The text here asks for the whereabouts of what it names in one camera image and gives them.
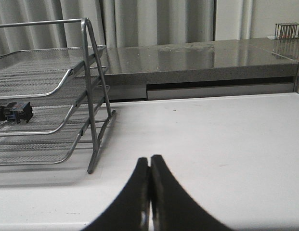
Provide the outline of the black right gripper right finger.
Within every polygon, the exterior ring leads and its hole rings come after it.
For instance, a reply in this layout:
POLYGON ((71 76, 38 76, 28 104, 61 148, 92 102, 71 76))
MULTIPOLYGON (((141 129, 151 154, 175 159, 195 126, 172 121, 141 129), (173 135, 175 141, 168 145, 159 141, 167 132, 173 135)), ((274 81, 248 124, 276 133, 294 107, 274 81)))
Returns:
POLYGON ((151 157, 155 231, 230 231, 204 210, 175 179, 161 155, 151 157))

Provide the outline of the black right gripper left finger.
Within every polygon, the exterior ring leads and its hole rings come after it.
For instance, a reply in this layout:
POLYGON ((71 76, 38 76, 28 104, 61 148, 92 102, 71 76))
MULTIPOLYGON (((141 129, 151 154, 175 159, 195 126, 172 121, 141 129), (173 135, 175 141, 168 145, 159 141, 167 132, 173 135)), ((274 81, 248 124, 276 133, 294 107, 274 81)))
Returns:
POLYGON ((147 231, 149 228, 150 167, 138 159, 126 185, 108 208, 85 231, 147 231))

